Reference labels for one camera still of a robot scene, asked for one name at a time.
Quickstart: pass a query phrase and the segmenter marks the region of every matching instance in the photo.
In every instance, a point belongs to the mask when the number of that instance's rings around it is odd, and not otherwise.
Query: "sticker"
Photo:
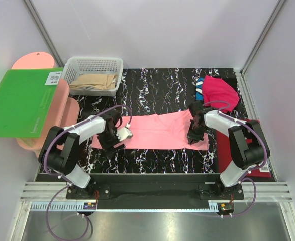
[[[57,85],[61,76],[61,71],[50,72],[45,85]]]
[[[264,165],[263,167],[261,167],[259,169],[260,172],[270,172],[269,170],[269,166],[268,166],[268,162],[266,163],[266,165]]]

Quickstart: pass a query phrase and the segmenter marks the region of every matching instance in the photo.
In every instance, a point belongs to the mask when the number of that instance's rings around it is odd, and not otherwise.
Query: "blue striped cloth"
[[[203,93],[202,93],[202,85],[203,85],[204,78],[199,78],[196,81],[196,100],[203,101]]]

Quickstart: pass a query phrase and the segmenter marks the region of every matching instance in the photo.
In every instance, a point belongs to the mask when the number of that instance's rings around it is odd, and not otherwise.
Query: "pink cloth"
[[[202,92],[204,103],[210,101],[225,101],[229,103],[231,106],[228,109],[222,110],[223,113],[227,111],[232,112],[239,103],[238,93],[222,79],[206,76],[204,78]],[[226,104],[211,103],[210,106],[219,109],[226,106]]]
[[[124,127],[129,117],[122,117]],[[174,150],[188,148],[193,150],[207,150],[209,148],[208,134],[204,134],[204,140],[189,145],[187,143],[187,132],[192,116],[188,110],[162,114],[134,116],[130,130],[133,137],[125,139],[122,143],[127,149],[162,149]],[[92,147],[102,148],[97,135],[94,135]]]

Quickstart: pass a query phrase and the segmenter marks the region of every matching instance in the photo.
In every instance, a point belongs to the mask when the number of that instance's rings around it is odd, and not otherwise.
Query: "black marble table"
[[[117,104],[132,108],[133,116],[186,110],[195,100],[196,80],[206,75],[223,79],[240,95],[233,69],[124,69],[115,97],[73,97],[80,105],[78,121]],[[247,118],[241,96],[231,115]],[[90,138],[81,144],[78,163],[89,173],[213,173],[218,171],[216,132],[207,133],[207,151],[125,149],[112,159],[92,148]]]

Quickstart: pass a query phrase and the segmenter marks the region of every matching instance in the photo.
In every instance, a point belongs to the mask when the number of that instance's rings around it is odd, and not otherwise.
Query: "tan fabric in basket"
[[[69,87],[70,89],[94,88],[100,90],[115,89],[117,75],[115,74],[83,74]]]

